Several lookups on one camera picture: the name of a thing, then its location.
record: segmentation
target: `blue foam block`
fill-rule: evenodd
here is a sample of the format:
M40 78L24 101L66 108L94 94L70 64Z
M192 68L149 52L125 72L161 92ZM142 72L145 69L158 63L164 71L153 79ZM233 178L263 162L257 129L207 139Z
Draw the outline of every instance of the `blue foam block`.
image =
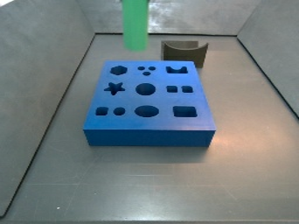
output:
M88 109L89 145L209 146L215 123L188 61L106 61Z

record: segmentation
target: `hexagonal hole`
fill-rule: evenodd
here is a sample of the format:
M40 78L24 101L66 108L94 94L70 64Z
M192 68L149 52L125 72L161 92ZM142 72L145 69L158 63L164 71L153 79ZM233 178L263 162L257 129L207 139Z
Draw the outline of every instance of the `hexagonal hole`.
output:
M113 66L109 70L109 72L114 75L125 74L126 68L124 66Z

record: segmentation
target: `metal wall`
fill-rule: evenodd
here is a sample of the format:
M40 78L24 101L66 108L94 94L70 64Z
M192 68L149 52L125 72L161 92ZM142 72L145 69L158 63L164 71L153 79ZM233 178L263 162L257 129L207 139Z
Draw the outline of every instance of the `metal wall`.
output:
M260 0L150 0L148 31L237 35ZM97 33L122 32L118 0L78 0Z
M74 0L0 8L0 216L93 38Z
M297 0L263 0L237 38L299 116L297 11Z

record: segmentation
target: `circular hole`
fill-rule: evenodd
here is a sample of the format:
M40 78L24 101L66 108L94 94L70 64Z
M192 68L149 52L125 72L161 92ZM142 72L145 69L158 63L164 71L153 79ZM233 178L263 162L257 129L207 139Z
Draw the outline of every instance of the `circular hole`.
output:
M154 92L154 85L152 85L149 83L142 83L136 86L134 91L140 95L150 95Z
M145 76L149 75L149 74L150 74L149 72L142 72L142 75L145 75Z
M113 113L116 116L121 116L125 113L125 109L124 108L114 108Z
M141 106L134 109L134 113L141 117L152 117L158 114L158 109L153 106Z

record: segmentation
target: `gray metal floor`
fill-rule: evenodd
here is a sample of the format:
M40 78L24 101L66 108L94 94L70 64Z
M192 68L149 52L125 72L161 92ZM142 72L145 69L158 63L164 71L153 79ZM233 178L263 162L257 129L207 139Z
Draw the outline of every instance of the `gray metal floor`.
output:
M104 60L158 60L161 40L209 42L208 149L89 147L81 126ZM299 125L236 38L97 35L2 221L299 221Z

